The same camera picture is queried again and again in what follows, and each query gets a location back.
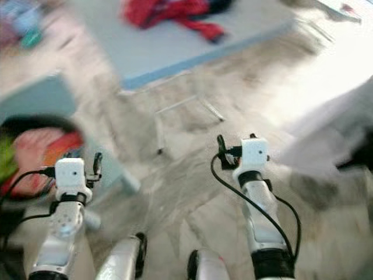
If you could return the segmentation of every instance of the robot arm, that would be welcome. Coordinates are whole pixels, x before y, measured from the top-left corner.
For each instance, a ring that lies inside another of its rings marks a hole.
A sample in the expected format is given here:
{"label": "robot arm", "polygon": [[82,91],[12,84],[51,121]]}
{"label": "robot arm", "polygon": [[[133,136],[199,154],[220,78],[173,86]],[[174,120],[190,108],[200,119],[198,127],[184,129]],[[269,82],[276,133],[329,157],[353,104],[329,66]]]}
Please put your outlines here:
{"label": "robot arm", "polygon": [[[220,160],[224,169],[235,169],[234,180],[242,193],[257,204],[277,224],[277,199],[269,180],[262,174],[269,160],[268,144],[254,134],[242,139],[241,147],[226,149],[223,137],[218,136]],[[293,253],[274,224],[250,203],[242,209],[247,220],[248,245],[256,279],[294,279]]]}
{"label": "robot arm", "polygon": [[68,280],[84,235],[85,205],[92,199],[86,187],[84,161],[65,158],[55,165],[55,212],[50,217],[47,237],[32,267],[29,280]]}

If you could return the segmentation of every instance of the black wire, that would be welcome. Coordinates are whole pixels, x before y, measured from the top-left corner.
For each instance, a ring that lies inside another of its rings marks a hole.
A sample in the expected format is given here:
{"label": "black wire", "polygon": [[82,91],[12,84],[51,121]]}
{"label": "black wire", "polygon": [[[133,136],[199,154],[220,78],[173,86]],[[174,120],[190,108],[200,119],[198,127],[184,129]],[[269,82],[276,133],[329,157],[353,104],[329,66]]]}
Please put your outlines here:
{"label": "black wire", "polygon": [[281,203],[283,203],[284,205],[289,207],[289,209],[293,212],[293,214],[295,216],[295,219],[297,220],[297,244],[295,245],[295,253],[294,253],[294,261],[297,261],[298,256],[299,256],[300,247],[301,247],[301,239],[302,239],[301,219],[299,218],[299,215],[298,215],[297,211],[294,209],[294,207],[289,202],[287,202],[286,200],[284,200],[284,199],[282,199],[282,198],[280,198],[276,195],[275,195],[275,197],[278,201],[280,201]]}
{"label": "black wire", "polygon": [[215,169],[214,169],[214,162],[215,162],[215,160],[220,155],[221,155],[220,153],[217,153],[216,155],[214,155],[214,157],[211,160],[210,169],[211,169],[212,175],[214,175],[215,179],[217,181],[219,181],[220,183],[222,183],[222,185],[224,185],[225,187],[227,187],[229,190],[231,190],[232,192],[234,192],[235,194],[237,194],[242,199],[246,200],[246,202],[250,203],[256,210],[258,210],[264,217],[266,217],[271,222],[271,224],[273,224],[273,226],[279,231],[279,233],[281,234],[282,238],[284,239],[284,241],[286,243],[287,250],[288,250],[289,254],[291,255],[291,258],[292,258],[293,262],[295,262],[296,258],[295,258],[295,255],[293,254],[293,249],[291,248],[291,243],[290,243],[289,239],[287,238],[285,232],[281,228],[281,226],[271,216],[269,216],[258,204],[256,204],[255,202],[253,202],[251,199],[249,199],[242,192],[236,190],[233,186],[229,185],[222,178],[220,178],[219,175],[217,175],[217,173],[215,172]]}
{"label": "black wire", "polygon": [[[17,226],[19,226],[21,223],[23,223],[25,221],[28,221],[28,220],[31,220],[31,219],[47,218],[47,217],[50,217],[51,215],[52,215],[52,213],[28,216],[28,217],[25,217],[22,220],[20,220],[18,222]],[[8,233],[6,236],[4,236],[4,240],[3,240],[3,243],[2,243],[2,250],[3,251],[5,251],[7,246],[8,246],[9,237],[10,237],[10,233]]]}
{"label": "black wire", "polygon": [[33,170],[33,171],[28,171],[20,175],[17,180],[11,185],[11,187],[6,191],[6,193],[0,197],[0,210],[2,208],[2,204],[4,203],[4,200],[6,200],[10,194],[12,193],[13,189],[17,186],[17,184],[26,176],[31,175],[31,174],[41,174],[43,170]]}

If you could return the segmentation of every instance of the blue table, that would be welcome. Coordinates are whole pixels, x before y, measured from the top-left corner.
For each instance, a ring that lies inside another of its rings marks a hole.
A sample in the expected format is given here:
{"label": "blue table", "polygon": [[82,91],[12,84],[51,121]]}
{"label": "blue table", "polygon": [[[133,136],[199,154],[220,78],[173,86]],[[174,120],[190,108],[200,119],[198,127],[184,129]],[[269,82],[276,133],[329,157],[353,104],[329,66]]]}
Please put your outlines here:
{"label": "blue table", "polygon": [[[76,110],[75,101],[61,75],[42,77],[29,85],[0,98],[0,125],[15,115],[55,114],[70,117]],[[94,153],[103,154],[103,178],[101,185],[95,188],[95,196],[103,195],[116,183],[121,183],[128,194],[136,193],[140,182],[100,146],[92,137],[86,136],[85,159],[93,160]]]}
{"label": "blue table", "polygon": [[[236,0],[226,13],[208,18],[228,33],[220,44],[210,44],[195,32],[166,21],[140,30],[119,17],[119,0],[71,0],[89,30],[106,51],[122,88],[135,90],[204,62],[230,55],[251,44],[287,32],[296,22],[279,0]],[[154,112],[158,153],[164,148],[162,112],[198,99],[220,121],[224,117],[204,98],[195,83],[195,95]]]}

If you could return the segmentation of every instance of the table leg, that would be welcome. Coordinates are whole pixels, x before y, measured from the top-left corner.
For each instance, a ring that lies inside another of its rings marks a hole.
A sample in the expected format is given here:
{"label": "table leg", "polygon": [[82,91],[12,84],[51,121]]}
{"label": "table leg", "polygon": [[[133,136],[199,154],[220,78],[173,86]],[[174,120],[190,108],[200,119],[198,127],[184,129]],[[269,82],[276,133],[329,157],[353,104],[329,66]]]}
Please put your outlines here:
{"label": "table leg", "polygon": [[194,91],[195,91],[195,94],[198,100],[202,103],[202,105],[206,109],[208,109],[211,113],[213,113],[215,117],[217,117],[220,121],[224,121],[225,118],[222,116],[222,114],[220,114],[219,111],[214,106],[212,106],[211,103],[209,103],[205,98],[204,88],[200,80],[200,77],[203,76],[202,71],[195,69],[192,72],[191,76],[192,76],[192,84],[194,87]]}
{"label": "table leg", "polygon": [[305,19],[297,19],[297,23],[299,23],[299,27],[302,27],[306,32],[309,32],[304,26],[302,25],[307,25],[310,28],[314,29],[317,33],[319,33],[322,37],[326,38],[329,42],[333,43],[334,38],[326,32],[323,28],[318,26],[315,22],[312,20],[305,20]]}
{"label": "table leg", "polygon": [[157,144],[158,144],[158,155],[163,152],[164,149],[164,132],[163,132],[163,123],[160,116],[160,113],[154,114],[154,121],[156,123],[156,131],[157,131]]}

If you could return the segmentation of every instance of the marble floor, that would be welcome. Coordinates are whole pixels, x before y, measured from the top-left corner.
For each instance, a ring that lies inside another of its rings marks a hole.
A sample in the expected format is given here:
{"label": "marble floor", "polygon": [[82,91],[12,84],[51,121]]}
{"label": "marble floor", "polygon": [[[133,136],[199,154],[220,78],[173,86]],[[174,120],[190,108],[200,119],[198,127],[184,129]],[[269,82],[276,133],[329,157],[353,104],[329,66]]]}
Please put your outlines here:
{"label": "marble floor", "polygon": [[[207,98],[227,121],[220,123],[198,103],[165,113],[167,148],[160,156],[152,112],[188,96],[188,75],[151,95],[118,96],[110,63],[68,5],[45,17],[44,40],[35,49],[1,54],[2,95],[60,69],[78,105],[75,120],[142,182],[136,195],[129,197],[116,185],[93,202],[104,225],[98,233],[88,233],[96,267],[115,241],[142,230],[149,237],[143,279],[185,279],[188,255],[200,247],[223,256],[231,279],[254,278],[241,201],[209,171],[216,136],[223,134],[228,143],[237,144],[255,132],[269,141],[271,152],[279,151],[292,140],[287,124],[372,74],[369,28],[333,22],[314,9],[296,12],[316,18],[336,42],[297,29],[197,69]],[[267,177],[302,220],[297,279],[372,279],[372,274],[367,276],[373,258],[370,174],[320,181],[270,163]],[[293,216],[282,206],[279,216],[294,241]]]}

